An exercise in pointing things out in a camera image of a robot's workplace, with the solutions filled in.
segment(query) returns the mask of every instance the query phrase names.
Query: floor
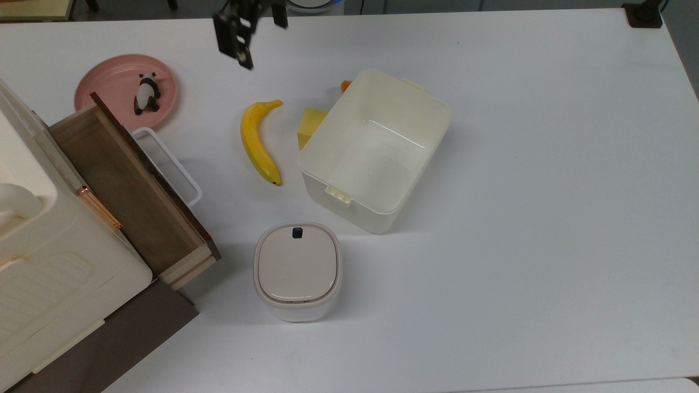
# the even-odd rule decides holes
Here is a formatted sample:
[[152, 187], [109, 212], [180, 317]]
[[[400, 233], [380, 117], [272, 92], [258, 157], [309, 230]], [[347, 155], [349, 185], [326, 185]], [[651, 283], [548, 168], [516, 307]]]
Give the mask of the floor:
[[[149, 20], [211, 17], [224, 0], [178, 0], [171, 10], [166, 0], [97, 0], [99, 12], [87, 7], [85, 0], [75, 0], [75, 20]], [[670, 30], [679, 56], [687, 70], [694, 92], [699, 97], [699, 0], [668, 0], [663, 19]], [[526, 10], [555, 8], [612, 8], [622, 0], [346, 0], [345, 15], [358, 15], [362, 3], [364, 14], [430, 13], [482, 10]]]

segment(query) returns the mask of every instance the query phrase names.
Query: white table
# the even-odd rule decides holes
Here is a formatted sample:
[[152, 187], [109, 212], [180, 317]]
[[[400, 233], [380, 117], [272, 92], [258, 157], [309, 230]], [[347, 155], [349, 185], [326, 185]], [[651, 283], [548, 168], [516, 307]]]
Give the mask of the white table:
[[[204, 197], [224, 259], [188, 286], [201, 315], [111, 391], [447, 392], [699, 374], [699, 105], [663, 27], [624, 12], [306, 17], [261, 23], [253, 72], [209, 20], [0, 26], [0, 78], [49, 124], [94, 64], [152, 55], [180, 81], [160, 135]], [[387, 235], [308, 198], [303, 109], [375, 67], [449, 103], [454, 120]], [[238, 136], [255, 101], [283, 187]], [[340, 239], [328, 317], [275, 319], [254, 245], [307, 220]]]

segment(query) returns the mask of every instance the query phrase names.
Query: container lid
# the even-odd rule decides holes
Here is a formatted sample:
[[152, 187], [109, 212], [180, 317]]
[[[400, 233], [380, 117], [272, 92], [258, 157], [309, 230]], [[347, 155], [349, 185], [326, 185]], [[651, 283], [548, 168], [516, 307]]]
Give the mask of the container lid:
[[262, 292], [274, 301], [315, 301], [337, 282], [337, 241], [318, 224], [292, 223], [272, 228], [260, 239], [255, 257], [256, 280]]

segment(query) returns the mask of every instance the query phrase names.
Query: white plastic cabinet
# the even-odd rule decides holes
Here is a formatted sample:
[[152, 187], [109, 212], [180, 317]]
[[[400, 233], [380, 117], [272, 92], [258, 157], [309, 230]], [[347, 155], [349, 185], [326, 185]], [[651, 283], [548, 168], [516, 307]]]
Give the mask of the white plastic cabinet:
[[154, 274], [177, 289], [218, 258], [100, 101], [48, 129], [0, 80], [0, 392], [99, 328]]

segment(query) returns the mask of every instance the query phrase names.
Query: white handle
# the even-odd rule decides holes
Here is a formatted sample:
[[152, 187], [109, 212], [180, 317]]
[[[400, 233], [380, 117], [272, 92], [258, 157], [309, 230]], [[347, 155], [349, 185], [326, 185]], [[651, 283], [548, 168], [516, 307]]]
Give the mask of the white handle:
[[201, 199], [201, 188], [199, 187], [198, 184], [196, 184], [194, 179], [189, 175], [189, 172], [187, 172], [187, 170], [182, 166], [180, 161], [177, 158], [175, 158], [175, 156], [170, 151], [170, 149], [168, 149], [167, 146], [165, 146], [165, 143], [163, 143], [163, 141], [160, 139], [160, 137], [155, 134], [155, 131], [153, 131], [153, 129], [151, 129], [149, 127], [141, 127], [139, 129], [135, 130], [134, 132], [132, 132], [131, 136], [133, 136], [134, 139], [138, 139], [141, 136], [144, 136], [146, 134], [150, 135], [150, 137], [153, 138], [153, 141], [155, 141], [155, 143], [157, 143], [158, 146], [160, 146], [160, 148], [163, 150], [165, 155], [168, 156], [168, 158], [170, 159], [170, 161], [172, 161], [173, 164], [175, 164], [175, 167], [177, 167], [177, 169], [181, 172], [182, 176], [184, 176], [185, 179], [187, 179], [187, 182], [189, 182], [189, 184], [192, 186], [192, 188], [194, 188], [194, 191], [196, 191], [196, 196], [194, 197], [194, 199], [187, 202], [187, 207], [191, 208], [192, 206], [194, 206], [194, 204], [199, 202], [199, 199]]
[[0, 183], [0, 212], [11, 210], [22, 218], [29, 219], [41, 213], [43, 203], [31, 191], [10, 183]]

